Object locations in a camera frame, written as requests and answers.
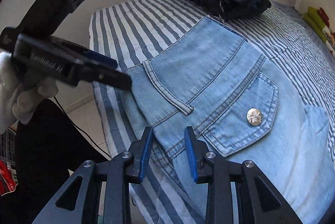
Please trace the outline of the black sleeved left forearm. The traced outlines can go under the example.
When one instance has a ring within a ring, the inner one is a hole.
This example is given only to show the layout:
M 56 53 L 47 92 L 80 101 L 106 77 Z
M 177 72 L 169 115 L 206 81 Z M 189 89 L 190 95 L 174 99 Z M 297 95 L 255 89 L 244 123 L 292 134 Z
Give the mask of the black sleeved left forearm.
M 49 200 L 86 160 L 107 159 L 49 99 L 28 124 L 19 123 L 15 140 L 18 186 L 1 196 L 1 223 L 32 223 Z

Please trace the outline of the white gloved left hand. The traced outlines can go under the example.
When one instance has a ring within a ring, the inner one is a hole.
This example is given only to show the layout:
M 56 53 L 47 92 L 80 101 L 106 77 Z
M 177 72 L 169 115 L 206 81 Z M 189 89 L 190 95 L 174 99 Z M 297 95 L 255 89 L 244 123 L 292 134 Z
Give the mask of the white gloved left hand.
M 42 79 L 35 87 L 25 91 L 19 82 L 10 54 L 1 52 L 1 131 L 3 134 L 16 121 L 27 124 L 38 104 L 56 96 L 56 80 Z

